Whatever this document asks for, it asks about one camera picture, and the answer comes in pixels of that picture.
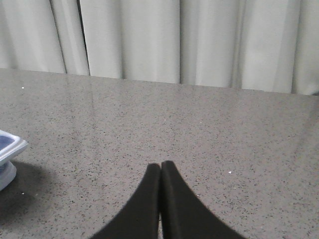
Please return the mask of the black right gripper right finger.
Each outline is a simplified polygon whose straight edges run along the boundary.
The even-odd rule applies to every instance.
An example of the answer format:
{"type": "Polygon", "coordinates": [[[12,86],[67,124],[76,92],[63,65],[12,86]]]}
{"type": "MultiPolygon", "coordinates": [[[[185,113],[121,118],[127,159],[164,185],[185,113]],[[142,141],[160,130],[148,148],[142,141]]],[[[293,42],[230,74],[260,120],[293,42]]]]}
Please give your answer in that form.
{"type": "Polygon", "coordinates": [[[242,239],[198,199],[172,161],[161,164],[160,212],[165,239],[242,239]]]}

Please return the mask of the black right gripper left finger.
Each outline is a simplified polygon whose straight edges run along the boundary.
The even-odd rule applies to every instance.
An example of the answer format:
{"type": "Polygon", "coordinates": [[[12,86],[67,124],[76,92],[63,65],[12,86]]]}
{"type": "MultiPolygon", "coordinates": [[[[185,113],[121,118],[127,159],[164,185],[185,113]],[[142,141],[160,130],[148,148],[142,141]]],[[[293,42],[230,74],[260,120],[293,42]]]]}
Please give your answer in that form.
{"type": "Polygon", "coordinates": [[[160,166],[152,163],[134,194],[93,239],[156,239],[159,227],[160,166]]]}

